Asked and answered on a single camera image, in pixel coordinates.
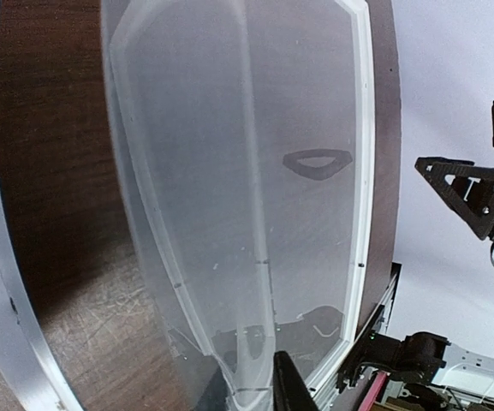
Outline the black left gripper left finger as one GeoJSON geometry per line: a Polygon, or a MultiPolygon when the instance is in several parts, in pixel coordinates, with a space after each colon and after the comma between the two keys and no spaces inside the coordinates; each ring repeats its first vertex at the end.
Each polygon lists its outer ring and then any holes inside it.
{"type": "Polygon", "coordinates": [[[197,372],[202,392],[193,406],[194,411],[226,411],[229,409],[229,388],[217,363],[202,363],[197,372]]]}

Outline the clear acrylic sheet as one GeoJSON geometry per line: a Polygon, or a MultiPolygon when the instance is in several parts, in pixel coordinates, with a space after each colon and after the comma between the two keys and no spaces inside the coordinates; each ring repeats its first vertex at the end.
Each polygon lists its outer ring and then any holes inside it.
{"type": "Polygon", "coordinates": [[[276,352],[313,396],[353,343],[373,77],[346,2],[101,4],[123,199],[190,410],[202,363],[228,410],[270,410],[276,352]]]}

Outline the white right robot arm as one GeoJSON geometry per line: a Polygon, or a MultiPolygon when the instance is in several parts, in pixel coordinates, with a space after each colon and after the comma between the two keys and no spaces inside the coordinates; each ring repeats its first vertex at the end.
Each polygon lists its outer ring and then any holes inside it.
{"type": "MultiPolygon", "coordinates": [[[[494,168],[467,160],[418,158],[415,169],[444,204],[494,252],[494,168]]],[[[494,400],[494,359],[450,344],[443,352],[444,367],[432,380],[435,385],[494,400]]]]}

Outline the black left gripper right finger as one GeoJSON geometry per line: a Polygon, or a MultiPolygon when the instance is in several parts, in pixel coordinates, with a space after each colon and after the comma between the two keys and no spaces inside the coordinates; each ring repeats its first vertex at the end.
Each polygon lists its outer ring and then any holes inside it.
{"type": "Polygon", "coordinates": [[[275,411],[318,411],[294,362],[286,351],[273,356],[273,409],[275,411]]]}

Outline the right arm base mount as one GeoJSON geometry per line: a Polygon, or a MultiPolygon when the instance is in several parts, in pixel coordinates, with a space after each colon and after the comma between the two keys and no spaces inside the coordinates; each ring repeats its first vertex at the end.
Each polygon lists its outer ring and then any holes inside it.
{"type": "Polygon", "coordinates": [[[344,391],[355,387],[368,367],[388,373],[393,381],[428,385],[446,366],[444,352],[450,345],[447,338],[429,332],[417,332],[399,341],[370,331],[354,344],[338,369],[336,388],[344,391]]]}

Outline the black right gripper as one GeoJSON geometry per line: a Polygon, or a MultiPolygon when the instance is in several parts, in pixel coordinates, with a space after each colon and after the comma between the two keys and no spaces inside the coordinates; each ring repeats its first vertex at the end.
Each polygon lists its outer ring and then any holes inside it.
{"type": "Polygon", "coordinates": [[[418,158],[415,169],[480,239],[494,243],[494,169],[471,161],[418,158]]]}

